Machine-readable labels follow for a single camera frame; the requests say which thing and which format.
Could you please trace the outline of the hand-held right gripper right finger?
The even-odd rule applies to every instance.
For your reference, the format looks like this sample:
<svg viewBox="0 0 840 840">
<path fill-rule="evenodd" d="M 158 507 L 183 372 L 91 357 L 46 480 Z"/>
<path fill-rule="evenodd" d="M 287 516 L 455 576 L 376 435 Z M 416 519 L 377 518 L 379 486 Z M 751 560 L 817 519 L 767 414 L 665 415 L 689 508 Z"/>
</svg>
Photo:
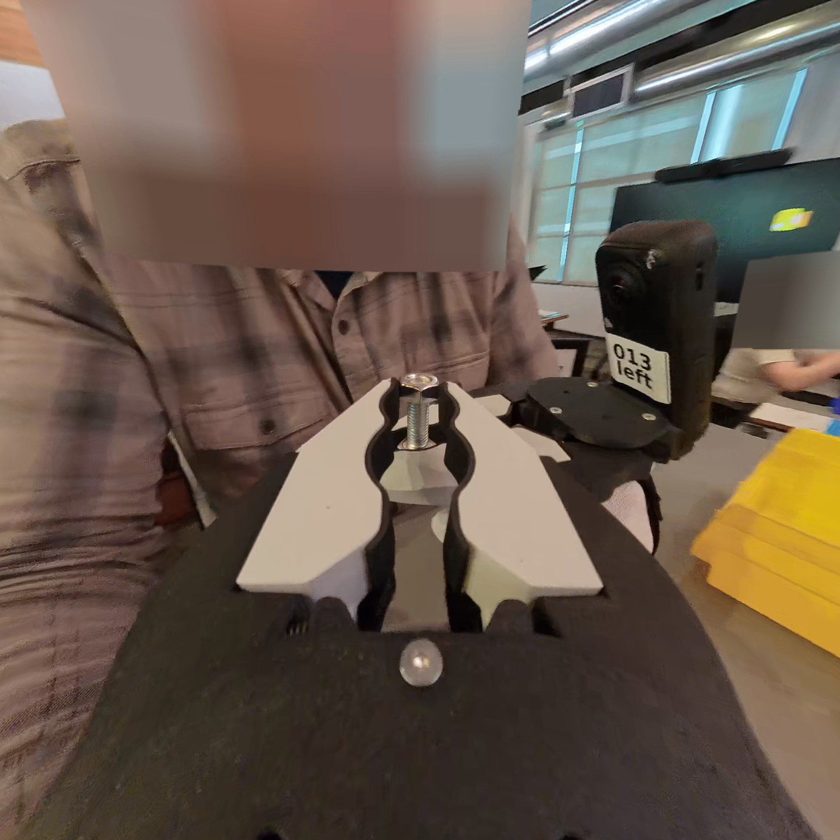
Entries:
<svg viewBox="0 0 840 840">
<path fill-rule="evenodd" d="M 602 578 L 538 452 L 457 384 L 440 387 L 456 480 L 443 542 L 450 628 L 486 628 L 506 601 L 599 595 Z"/>
</svg>

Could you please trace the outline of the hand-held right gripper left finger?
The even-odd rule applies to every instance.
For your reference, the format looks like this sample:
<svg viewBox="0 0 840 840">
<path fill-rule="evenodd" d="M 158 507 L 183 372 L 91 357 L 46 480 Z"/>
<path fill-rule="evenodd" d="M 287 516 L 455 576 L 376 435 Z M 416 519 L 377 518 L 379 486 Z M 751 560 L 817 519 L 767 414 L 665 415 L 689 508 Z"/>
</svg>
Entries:
<svg viewBox="0 0 840 840">
<path fill-rule="evenodd" d="M 375 385 L 299 447 L 237 577 L 241 590 L 341 601 L 381 628 L 395 589 L 392 504 L 398 384 Z"/>
</svg>

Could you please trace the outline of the silver hex bolt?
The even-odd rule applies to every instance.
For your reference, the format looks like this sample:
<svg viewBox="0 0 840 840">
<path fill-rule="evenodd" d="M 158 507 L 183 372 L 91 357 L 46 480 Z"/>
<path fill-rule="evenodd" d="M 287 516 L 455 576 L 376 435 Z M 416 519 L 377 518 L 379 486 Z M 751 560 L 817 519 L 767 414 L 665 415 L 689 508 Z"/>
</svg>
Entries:
<svg viewBox="0 0 840 840">
<path fill-rule="evenodd" d="M 437 401 L 439 379 L 428 373 L 406 374 L 400 381 L 400 396 L 406 409 L 406 430 L 425 433 L 430 426 L 430 408 Z"/>
</svg>

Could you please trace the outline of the yellow plastic bin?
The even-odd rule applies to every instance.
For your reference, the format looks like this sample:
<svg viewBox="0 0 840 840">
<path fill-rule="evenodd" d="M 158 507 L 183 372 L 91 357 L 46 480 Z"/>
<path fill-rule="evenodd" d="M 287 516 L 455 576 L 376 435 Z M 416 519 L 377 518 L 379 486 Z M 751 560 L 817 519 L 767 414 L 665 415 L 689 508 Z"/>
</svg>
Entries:
<svg viewBox="0 0 840 840">
<path fill-rule="evenodd" d="M 691 551 L 710 586 L 838 658 L 838 437 L 783 436 Z"/>
</svg>

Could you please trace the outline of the person's left hand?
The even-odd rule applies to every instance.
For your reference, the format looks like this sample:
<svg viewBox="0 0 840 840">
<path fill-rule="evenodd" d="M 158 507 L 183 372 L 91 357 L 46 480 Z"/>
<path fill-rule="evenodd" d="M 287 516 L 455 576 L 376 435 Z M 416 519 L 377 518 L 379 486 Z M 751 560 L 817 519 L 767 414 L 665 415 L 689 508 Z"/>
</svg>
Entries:
<svg viewBox="0 0 840 840">
<path fill-rule="evenodd" d="M 660 495 L 652 476 L 628 481 L 615 488 L 602 505 L 649 553 L 656 555 L 663 515 Z"/>
</svg>

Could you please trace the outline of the black framed sign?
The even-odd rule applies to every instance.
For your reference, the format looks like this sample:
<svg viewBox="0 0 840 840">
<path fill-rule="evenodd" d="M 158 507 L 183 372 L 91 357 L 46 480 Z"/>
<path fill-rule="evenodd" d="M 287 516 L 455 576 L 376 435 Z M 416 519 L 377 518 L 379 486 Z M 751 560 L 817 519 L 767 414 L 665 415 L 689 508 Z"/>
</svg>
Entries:
<svg viewBox="0 0 840 840">
<path fill-rule="evenodd" d="M 556 375 L 565 378 L 582 376 L 587 354 L 595 339 L 583 333 L 556 329 L 549 330 L 548 335 L 556 356 Z"/>
</svg>

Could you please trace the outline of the dark wall screen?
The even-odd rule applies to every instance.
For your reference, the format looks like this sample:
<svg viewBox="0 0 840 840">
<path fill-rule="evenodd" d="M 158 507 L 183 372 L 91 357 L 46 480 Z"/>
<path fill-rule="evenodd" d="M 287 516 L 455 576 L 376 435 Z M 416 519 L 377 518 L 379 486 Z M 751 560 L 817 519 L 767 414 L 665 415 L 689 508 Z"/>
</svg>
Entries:
<svg viewBox="0 0 840 840">
<path fill-rule="evenodd" d="M 702 221 L 717 237 L 717 300 L 736 303 L 756 259 L 831 251 L 839 229 L 839 160 L 624 185 L 610 233 L 627 224 Z"/>
</svg>

